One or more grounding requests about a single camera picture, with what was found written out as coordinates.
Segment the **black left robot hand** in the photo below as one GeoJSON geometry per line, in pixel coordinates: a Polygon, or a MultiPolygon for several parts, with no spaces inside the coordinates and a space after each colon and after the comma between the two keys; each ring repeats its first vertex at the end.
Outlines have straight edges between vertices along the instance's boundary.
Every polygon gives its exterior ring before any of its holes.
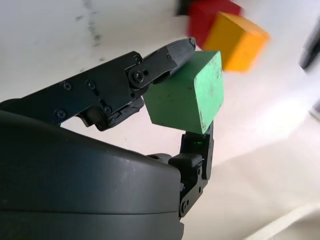
{"type": "Polygon", "coordinates": [[[320,18],[310,33],[300,59],[300,67],[307,72],[320,56],[320,18]]]}

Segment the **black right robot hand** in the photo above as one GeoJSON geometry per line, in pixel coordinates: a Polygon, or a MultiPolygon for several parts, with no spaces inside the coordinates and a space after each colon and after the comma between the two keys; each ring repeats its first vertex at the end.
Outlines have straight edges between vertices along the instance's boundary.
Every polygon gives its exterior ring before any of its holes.
{"type": "Polygon", "coordinates": [[[180,153],[142,155],[61,127],[105,131],[144,105],[194,55],[185,38],[147,57],[124,54],[0,104],[3,240],[180,240],[181,222],[211,176],[213,127],[187,131],[180,153]]]}

